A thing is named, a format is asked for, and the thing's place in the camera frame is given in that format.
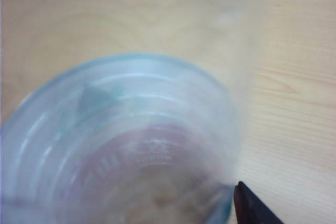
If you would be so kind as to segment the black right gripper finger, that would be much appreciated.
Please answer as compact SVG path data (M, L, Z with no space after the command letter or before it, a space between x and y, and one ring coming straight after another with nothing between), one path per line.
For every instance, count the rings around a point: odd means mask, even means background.
M234 189L238 224L284 224L242 181Z

